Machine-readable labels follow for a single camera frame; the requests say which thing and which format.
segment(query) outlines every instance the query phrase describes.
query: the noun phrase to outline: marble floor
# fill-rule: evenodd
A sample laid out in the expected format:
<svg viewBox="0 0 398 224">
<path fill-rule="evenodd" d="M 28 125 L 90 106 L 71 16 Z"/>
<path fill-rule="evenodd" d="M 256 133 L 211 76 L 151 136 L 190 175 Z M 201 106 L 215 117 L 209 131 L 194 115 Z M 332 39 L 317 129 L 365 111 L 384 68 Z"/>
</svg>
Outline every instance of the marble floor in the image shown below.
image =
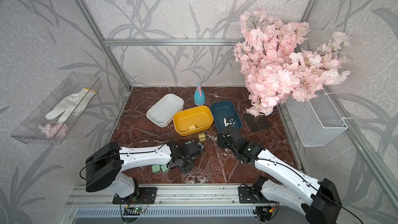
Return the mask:
<svg viewBox="0 0 398 224">
<path fill-rule="evenodd" d="M 197 133 L 182 137 L 174 129 L 173 122 L 167 127 L 160 128 L 146 117 L 147 110 L 168 93 L 183 98 L 184 109 L 195 107 L 193 102 L 195 89 L 195 87 L 134 88 L 111 142 L 118 142 L 120 146 L 126 147 L 146 147 L 168 141 L 176 141 L 179 144 L 189 140 L 198 141 Z M 214 102 L 226 99 L 235 104 L 243 122 L 240 132 L 246 140 L 261 143 L 282 161 L 297 168 L 277 110 L 267 116 L 270 128 L 252 133 L 242 116 L 245 109 L 251 106 L 246 87 L 202 87 L 202 89 L 206 96 L 205 105 L 208 107 Z M 231 151 L 218 148 L 218 131 L 214 123 L 204 133 L 207 137 L 205 148 L 188 175 L 182 174 L 178 168 L 167 173 L 154 174 L 151 166 L 133 168 L 124 173 L 136 177 L 139 183 L 253 183 L 259 176 L 267 176 L 264 172 L 237 161 Z"/>
</svg>

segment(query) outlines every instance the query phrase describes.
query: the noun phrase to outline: wall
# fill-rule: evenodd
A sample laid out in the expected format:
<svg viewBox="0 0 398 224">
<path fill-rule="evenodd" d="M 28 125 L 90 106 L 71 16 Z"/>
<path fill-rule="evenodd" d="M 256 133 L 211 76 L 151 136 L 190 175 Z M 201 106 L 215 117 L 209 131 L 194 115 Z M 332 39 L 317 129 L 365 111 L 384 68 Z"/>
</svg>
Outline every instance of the wall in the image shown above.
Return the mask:
<svg viewBox="0 0 398 224">
<path fill-rule="evenodd" d="M 53 224 L 127 89 L 73 0 L 0 0 L 0 19 L 0 223 Z M 11 138 L 70 72 L 98 76 L 102 88 L 63 143 Z"/>
<path fill-rule="evenodd" d="M 334 31 L 350 35 L 351 47 L 342 52 L 351 60 L 346 65 L 351 74 L 331 89 L 398 179 L 397 14 L 396 0 L 320 0 L 303 46 L 315 51 Z M 365 223 L 398 223 L 397 212 L 347 134 L 324 147 L 303 147 L 298 138 L 296 144 L 306 172 L 335 182 L 344 206 Z M 352 223 L 344 212 L 337 222 Z"/>
<path fill-rule="evenodd" d="M 85 0 L 105 38 L 241 38 L 239 16 L 266 7 L 300 21 L 309 0 Z M 134 86 L 244 86 L 231 46 L 113 47 Z"/>
</svg>

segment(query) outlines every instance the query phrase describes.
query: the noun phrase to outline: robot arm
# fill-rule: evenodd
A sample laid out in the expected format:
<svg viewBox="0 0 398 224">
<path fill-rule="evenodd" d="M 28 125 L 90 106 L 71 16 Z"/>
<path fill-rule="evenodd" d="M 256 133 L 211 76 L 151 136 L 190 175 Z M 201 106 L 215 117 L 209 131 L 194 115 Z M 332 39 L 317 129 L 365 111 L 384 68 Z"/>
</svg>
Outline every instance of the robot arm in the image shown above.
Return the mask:
<svg viewBox="0 0 398 224">
<path fill-rule="evenodd" d="M 143 148 L 119 147 L 111 142 L 86 159 L 86 191 L 102 189 L 114 192 L 120 198 L 138 196 L 138 183 L 135 178 L 122 172 L 135 167 L 167 164 L 178 167 L 187 174 L 194 166 L 193 158 L 200 154 L 200 146 L 188 142 L 178 146 L 176 142 Z"/>
<path fill-rule="evenodd" d="M 341 201 L 336 186 L 331 181 L 324 179 L 320 182 L 301 173 L 261 144 L 246 141 L 233 126 L 226 127 L 218 135 L 217 145 L 229 148 L 236 159 L 251 164 L 283 184 L 260 177 L 251 187 L 257 202 L 280 202 L 305 215 L 311 224 L 336 223 Z"/>
</svg>

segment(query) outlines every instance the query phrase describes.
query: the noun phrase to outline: white plastic bin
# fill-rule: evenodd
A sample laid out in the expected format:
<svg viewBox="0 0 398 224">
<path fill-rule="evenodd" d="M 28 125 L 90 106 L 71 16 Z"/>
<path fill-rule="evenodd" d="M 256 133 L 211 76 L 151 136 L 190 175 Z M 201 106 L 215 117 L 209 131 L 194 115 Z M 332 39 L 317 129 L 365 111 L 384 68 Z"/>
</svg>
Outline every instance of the white plastic bin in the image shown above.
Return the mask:
<svg viewBox="0 0 398 224">
<path fill-rule="evenodd" d="M 184 107 L 184 100 L 173 93 L 163 96 L 147 111 L 147 118 L 158 127 L 166 127 L 173 120 L 174 114 Z"/>
</svg>

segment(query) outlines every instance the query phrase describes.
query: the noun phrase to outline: black cable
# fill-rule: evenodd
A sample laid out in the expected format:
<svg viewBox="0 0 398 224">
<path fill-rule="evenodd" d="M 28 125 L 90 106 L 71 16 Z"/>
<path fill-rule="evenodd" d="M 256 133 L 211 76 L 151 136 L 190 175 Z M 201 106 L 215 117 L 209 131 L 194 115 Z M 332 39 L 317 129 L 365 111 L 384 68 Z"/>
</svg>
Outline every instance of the black cable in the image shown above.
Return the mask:
<svg viewBox="0 0 398 224">
<path fill-rule="evenodd" d="M 155 149 L 158 149 L 158 150 L 159 150 L 159 149 L 162 148 L 165 144 L 167 144 L 167 143 L 164 143 L 164 144 L 162 144 L 161 147 L 155 148 Z M 80 170 L 79 176 L 80 176 L 81 179 L 86 180 L 86 178 L 82 177 L 82 171 L 83 171 L 85 168 L 87 168 L 88 166 L 92 165 L 93 163 L 96 163 L 96 162 L 100 161 L 101 159 L 104 159 L 104 158 L 107 158 L 107 157 L 112 157 L 112 156 L 114 156 L 114 155 L 129 155 L 129 154 L 142 154 L 142 153 L 150 153 L 150 152 L 115 153 L 115 154 L 112 154 L 112 155 L 108 155 L 108 156 L 105 156 L 105 157 L 101 157 L 101 158 L 97 159 L 96 161 L 94 161 L 94 162 L 92 162 L 92 163 L 89 163 L 89 164 L 87 164 L 86 166 L 84 166 L 84 167 Z"/>
<path fill-rule="evenodd" d="M 141 196 L 138 200 L 135 200 L 135 201 L 129 203 L 129 204 L 127 205 L 127 207 L 125 207 L 125 210 L 126 210 L 128 207 L 130 207 L 131 204 L 134 204 L 134 203 L 138 202 L 139 200 L 141 200 L 142 197 L 144 197 L 144 194 L 142 194 L 142 196 Z"/>
<path fill-rule="evenodd" d="M 120 208 L 120 217 L 122 218 L 123 223 L 126 223 L 126 221 L 123 218 L 123 213 L 122 213 L 122 201 L 120 201 L 119 208 Z"/>
<path fill-rule="evenodd" d="M 232 126 L 234 127 L 234 122 L 235 122 L 235 116 L 236 116 L 236 107 L 235 107 L 235 113 L 232 115 Z"/>
<path fill-rule="evenodd" d="M 80 176 L 81 179 L 86 180 L 86 178 L 82 177 L 82 171 L 83 171 L 85 168 L 87 168 L 88 166 L 92 165 L 93 163 L 96 163 L 96 162 L 100 161 L 101 159 L 107 158 L 107 157 L 112 157 L 112 156 L 115 156 L 115 155 L 126 155 L 126 154 L 128 154 L 128 153 L 115 153 L 115 154 L 112 154 L 112 155 L 108 155 L 108 156 L 105 156 L 105 157 L 101 157 L 101 158 L 97 159 L 96 161 L 94 161 L 94 162 L 92 162 L 92 163 L 89 163 L 89 164 L 87 164 L 86 166 L 84 166 L 84 167 L 80 170 L 79 176 Z"/>
<path fill-rule="evenodd" d="M 339 206 L 339 207 L 341 207 L 342 209 L 344 209 L 345 211 L 347 211 L 347 212 L 349 212 L 350 214 L 352 214 L 356 219 L 358 219 L 358 220 L 363 224 L 363 222 L 361 221 L 361 219 L 360 219 L 358 216 L 356 216 L 353 212 L 349 211 L 349 210 L 346 209 L 345 207 L 341 206 L 340 204 L 338 204 L 338 203 L 335 202 L 335 201 L 332 201 L 330 198 L 328 198 L 327 196 L 325 196 L 324 194 L 322 194 L 319 190 L 317 190 L 314 186 L 312 186 L 311 184 L 309 184 L 309 183 L 307 182 L 307 180 L 305 180 L 302 176 L 300 176 L 300 174 L 298 174 L 298 173 L 297 173 L 295 170 L 293 170 L 291 167 L 288 167 L 288 166 L 286 166 L 286 165 L 284 165 L 284 164 L 282 164 L 282 163 L 278 163 L 278 162 L 276 162 L 276 161 L 272 161 L 272 160 L 268 160 L 268 159 L 259 158 L 259 159 L 257 159 L 257 160 L 269 161 L 269 162 L 276 163 L 276 164 L 279 164 L 279 165 L 282 165 L 282 166 L 288 168 L 289 170 L 291 170 L 292 172 L 294 172 L 296 175 L 298 175 L 304 182 L 306 182 L 306 183 L 307 183 L 308 185 L 310 185 L 313 189 L 315 189 L 318 193 L 320 193 L 322 196 L 324 196 L 326 199 L 328 199 L 329 201 L 331 201 L 332 203 L 334 203 L 336 206 Z"/>
<path fill-rule="evenodd" d="M 276 209 L 275 215 L 273 217 L 271 217 L 270 220 L 272 220 L 274 217 L 276 217 L 276 214 L 279 212 L 279 202 L 278 202 L 278 208 Z"/>
</svg>

